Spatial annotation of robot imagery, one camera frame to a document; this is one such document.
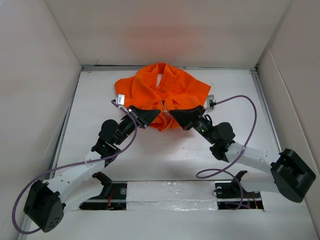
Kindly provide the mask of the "orange zip jacket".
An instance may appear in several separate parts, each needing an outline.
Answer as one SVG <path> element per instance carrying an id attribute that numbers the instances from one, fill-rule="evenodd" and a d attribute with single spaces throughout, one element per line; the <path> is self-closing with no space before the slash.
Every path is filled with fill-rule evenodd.
<path id="1" fill-rule="evenodd" d="M 114 87 L 117 95 L 125 95 L 126 108 L 133 105 L 143 110 L 160 110 L 150 126 L 161 132 L 180 127 L 169 114 L 170 110 L 203 106 L 211 90 L 210 85 L 163 62 L 145 66 L 134 76 L 119 79 Z"/>

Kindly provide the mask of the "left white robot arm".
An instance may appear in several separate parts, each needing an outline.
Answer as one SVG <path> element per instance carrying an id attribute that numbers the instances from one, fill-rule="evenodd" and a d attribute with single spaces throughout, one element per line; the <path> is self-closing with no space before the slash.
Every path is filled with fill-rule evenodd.
<path id="1" fill-rule="evenodd" d="M 24 213 L 44 232 L 52 231 L 64 214 L 93 198 L 107 198 L 112 192 L 113 181 L 102 171 L 123 150 L 118 146 L 138 128 L 148 127 L 161 113 L 158 109 L 143 110 L 133 105 L 121 107 L 125 116 L 120 122 L 108 119 L 103 122 L 98 140 L 90 152 L 66 171 L 49 180 L 37 180 L 29 190 Z"/>

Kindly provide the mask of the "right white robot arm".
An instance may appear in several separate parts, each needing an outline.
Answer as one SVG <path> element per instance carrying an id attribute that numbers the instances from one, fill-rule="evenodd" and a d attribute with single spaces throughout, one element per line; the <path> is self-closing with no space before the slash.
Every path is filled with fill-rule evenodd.
<path id="1" fill-rule="evenodd" d="M 240 180 L 231 184 L 231 191 L 237 197 L 255 191 L 276 192 L 300 203 L 316 180 L 316 174 L 294 150 L 286 148 L 282 152 L 272 152 L 244 146 L 234 141 L 236 135 L 230 123 L 213 125 L 201 105 L 170 110 L 169 114 L 183 130 L 195 129 L 203 136 L 212 145 L 209 149 L 217 160 L 230 165 L 245 165 L 264 173 L 250 177 L 247 172 L 242 172 Z"/>

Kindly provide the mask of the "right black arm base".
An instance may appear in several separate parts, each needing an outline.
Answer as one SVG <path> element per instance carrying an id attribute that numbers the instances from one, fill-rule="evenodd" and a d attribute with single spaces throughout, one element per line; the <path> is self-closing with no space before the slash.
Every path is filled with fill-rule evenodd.
<path id="1" fill-rule="evenodd" d="M 263 202 L 260 192 L 247 192 L 238 185 L 232 185 L 230 182 L 218 182 L 215 184 L 215 190 L 212 195 L 217 199 L 219 210 L 235 210 L 242 201 L 240 210 L 263 210 Z"/>

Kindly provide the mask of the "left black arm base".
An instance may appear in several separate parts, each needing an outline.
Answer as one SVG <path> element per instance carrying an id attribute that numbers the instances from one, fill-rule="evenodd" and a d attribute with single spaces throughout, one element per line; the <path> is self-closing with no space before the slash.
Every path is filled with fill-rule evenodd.
<path id="1" fill-rule="evenodd" d="M 122 211 L 127 209 L 127 181 L 113 181 L 102 172 L 95 173 L 93 178 L 103 186 L 101 193 L 80 204 L 86 211 Z"/>

